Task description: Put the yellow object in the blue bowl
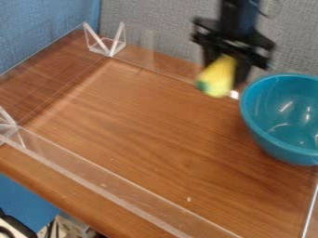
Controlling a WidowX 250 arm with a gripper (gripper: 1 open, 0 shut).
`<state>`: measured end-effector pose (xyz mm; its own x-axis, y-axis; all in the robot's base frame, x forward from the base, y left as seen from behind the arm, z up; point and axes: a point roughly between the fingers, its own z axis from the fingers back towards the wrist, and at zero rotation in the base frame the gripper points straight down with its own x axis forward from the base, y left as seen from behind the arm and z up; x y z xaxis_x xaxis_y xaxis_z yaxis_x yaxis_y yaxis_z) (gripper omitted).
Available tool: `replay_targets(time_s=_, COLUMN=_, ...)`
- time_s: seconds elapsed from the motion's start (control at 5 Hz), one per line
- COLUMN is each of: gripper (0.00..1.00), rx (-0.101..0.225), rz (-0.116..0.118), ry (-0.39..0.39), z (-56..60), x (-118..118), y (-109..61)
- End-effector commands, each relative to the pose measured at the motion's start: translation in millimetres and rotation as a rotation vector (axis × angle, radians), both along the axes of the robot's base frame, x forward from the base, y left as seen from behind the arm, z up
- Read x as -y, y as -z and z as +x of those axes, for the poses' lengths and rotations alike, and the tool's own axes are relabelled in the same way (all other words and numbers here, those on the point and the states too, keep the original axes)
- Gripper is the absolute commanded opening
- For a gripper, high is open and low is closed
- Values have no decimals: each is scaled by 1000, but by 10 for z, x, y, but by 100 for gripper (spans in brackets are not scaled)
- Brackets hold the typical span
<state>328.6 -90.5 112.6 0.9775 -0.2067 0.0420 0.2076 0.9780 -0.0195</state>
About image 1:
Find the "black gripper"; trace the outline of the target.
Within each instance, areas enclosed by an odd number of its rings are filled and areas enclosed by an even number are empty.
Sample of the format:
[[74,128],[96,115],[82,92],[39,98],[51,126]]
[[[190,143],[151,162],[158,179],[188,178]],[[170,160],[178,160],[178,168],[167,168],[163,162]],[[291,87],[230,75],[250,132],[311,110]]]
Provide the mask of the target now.
[[217,19],[192,19],[191,40],[203,49],[203,65],[227,54],[238,59],[234,88],[247,80],[253,65],[270,67],[275,42],[257,29],[261,0],[221,0]]

